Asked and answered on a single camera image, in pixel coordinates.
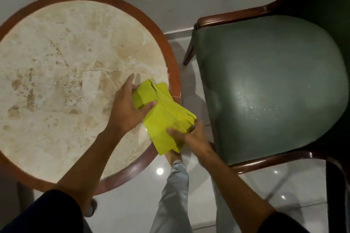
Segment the person's right hand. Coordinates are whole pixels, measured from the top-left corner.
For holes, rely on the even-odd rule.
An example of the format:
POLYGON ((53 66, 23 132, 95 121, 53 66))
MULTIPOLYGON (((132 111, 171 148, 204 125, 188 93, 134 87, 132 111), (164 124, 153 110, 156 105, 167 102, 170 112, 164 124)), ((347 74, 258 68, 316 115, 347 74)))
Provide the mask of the person's right hand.
POLYGON ((180 142, 188 146, 190 151, 195 154, 199 160, 203 160, 210 154, 214 153, 214 150, 205 134, 204 123, 201 120, 196 120, 195 125, 193 125, 190 131, 187 133, 189 136, 187 141, 180 142))

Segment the person's left hand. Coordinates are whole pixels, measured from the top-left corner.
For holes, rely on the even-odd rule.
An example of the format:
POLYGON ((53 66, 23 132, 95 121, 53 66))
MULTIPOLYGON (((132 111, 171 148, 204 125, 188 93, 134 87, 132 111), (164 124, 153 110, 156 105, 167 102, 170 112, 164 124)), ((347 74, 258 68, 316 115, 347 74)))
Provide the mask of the person's left hand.
POLYGON ((144 119, 138 118, 138 108, 133 103, 132 94, 138 88, 138 85, 133 84, 134 77, 135 75, 131 74, 116 92, 105 129, 117 140, 121 140, 144 119))

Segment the yellow cloth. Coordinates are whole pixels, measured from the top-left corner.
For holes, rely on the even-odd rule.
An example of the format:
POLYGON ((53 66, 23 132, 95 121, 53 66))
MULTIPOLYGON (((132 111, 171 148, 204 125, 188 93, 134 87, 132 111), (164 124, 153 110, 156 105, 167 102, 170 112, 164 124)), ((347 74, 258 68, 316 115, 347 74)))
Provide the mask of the yellow cloth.
POLYGON ((147 79, 133 92, 132 98, 138 109, 147 103, 157 102, 142 122, 158 154, 164 155, 170 150, 179 153, 183 142, 173 139, 167 129, 188 132, 195 125, 196 115, 173 100, 165 82, 157 84, 154 80, 147 79))

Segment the person's right forearm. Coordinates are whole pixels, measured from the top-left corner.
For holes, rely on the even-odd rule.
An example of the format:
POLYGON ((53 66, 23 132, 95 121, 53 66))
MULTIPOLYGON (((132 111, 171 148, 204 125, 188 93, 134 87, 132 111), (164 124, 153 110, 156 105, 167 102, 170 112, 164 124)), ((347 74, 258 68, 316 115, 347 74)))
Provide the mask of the person's right forearm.
POLYGON ((212 176, 241 232, 258 233, 262 223, 276 212, 274 207, 253 191, 210 146, 200 150, 197 157, 212 176))

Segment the person's left forearm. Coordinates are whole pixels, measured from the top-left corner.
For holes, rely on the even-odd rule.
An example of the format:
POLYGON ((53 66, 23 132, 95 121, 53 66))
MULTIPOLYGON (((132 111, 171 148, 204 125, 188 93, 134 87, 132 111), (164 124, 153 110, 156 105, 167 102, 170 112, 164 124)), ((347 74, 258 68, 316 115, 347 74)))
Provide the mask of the person's left forearm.
POLYGON ((106 128, 55 185, 71 196, 84 213, 94 196, 103 171, 114 149, 124 137, 121 129, 106 128))

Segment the person's bare foot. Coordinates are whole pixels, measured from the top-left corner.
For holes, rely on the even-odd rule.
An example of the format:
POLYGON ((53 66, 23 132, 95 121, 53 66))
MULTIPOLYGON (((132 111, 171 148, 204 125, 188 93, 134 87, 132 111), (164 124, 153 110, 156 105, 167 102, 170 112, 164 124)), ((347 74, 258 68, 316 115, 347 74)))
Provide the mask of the person's bare foot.
POLYGON ((181 154, 174 150, 168 151, 167 153, 164 154, 164 156, 167 159, 170 166, 172 166, 177 161, 183 162, 181 154))

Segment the round marble wooden-rimmed table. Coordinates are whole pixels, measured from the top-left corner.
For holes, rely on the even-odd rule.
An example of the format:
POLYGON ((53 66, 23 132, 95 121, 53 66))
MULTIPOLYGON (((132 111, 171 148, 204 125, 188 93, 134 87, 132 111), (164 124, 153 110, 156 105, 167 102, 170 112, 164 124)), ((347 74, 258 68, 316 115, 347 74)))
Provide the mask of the round marble wooden-rimmed table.
MULTIPOLYGON (((0 26, 0 41, 5 37, 5 35, 17 24, 20 20, 34 13, 35 11, 42 9, 46 6, 61 3, 65 1, 76 1, 76 0, 37 0, 29 5, 21 8, 12 16, 10 16, 1 26, 0 26)), ((104 4, 116 7, 125 13, 129 14, 136 20, 138 20, 154 37, 160 50, 164 56, 165 63, 168 68, 168 79, 169 79, 169 90, 172 94, 172 98, 175 102, 180 103, 181 100, 181 80, 179 68, 177 66, 176 58, 172 51, 171 46, 163 32, 154 23, 154 21, 149 18, 144 12, 130 3, 124 0, 81 0, 81 1, 96 1, 104 4)), ((108 191, 116 189, 131 179, 135 178, 139 173, 146 169, 151 162, 158 155, 153 143, 151 143, 148 148, 140 155, 136 160, 134 160, 129 166, 113 174, 99 182, 99 185, 94 193, 94 195, 100 195, 108 191)), ((35 178, 19 167, 12 163, 1 151, 0 151, 0 170, 3 170, 10 177, 16 179, 20 183, 28 186, 29 188, 45 192, 51 189, 54 184, 47 182, 38 178, 35 178)))

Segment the light grey trousers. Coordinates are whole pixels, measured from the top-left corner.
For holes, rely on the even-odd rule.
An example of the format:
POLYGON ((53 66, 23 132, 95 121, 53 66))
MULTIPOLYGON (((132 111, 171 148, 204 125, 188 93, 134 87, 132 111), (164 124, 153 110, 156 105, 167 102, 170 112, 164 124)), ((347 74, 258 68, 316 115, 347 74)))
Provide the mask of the light grey trousers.
MULTIPOLYGON (((233 218, 217 184, 213 182, 217 212, 217 233, 235 233, 238 224, 233 218)), ((189 175, 182 160, 176 160, 162 191, 150 233, 192 233, 188 217, 189 175)))

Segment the dark right sleeve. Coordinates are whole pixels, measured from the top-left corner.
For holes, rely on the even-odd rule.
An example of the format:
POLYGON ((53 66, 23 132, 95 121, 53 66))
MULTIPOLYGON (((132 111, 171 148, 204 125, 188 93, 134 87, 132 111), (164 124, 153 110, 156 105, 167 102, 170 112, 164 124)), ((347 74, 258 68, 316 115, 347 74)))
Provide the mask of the dark right sleeve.
POLYGON ((275 212, 259 227, 257 233, 310 233, 299 222, 290 216, 275 212))

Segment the dark sleeve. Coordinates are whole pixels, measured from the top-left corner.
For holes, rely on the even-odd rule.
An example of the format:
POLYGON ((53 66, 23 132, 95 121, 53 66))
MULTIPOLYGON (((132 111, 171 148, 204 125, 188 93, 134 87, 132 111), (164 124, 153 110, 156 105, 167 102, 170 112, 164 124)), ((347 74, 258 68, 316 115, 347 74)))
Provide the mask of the dark sleeve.
POLYGON ((70 195, 49 190, 23 213, 8 223, 0 233, 83 233, 80 206, 70 195))
POLYGON ((259 227, 257 233, 310 233, 299 222, 290 216, 275 212, 259 227))

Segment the dark left sleeve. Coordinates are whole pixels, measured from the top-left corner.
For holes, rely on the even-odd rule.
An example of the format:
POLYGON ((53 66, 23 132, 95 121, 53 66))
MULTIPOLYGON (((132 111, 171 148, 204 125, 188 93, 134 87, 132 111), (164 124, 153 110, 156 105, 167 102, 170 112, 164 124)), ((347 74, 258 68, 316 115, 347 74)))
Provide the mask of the dark left sleeve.
POLYGON ((8 223, 0 233, 83 233, 80 206, 70 195, 49 190, 23 213, 8 223))

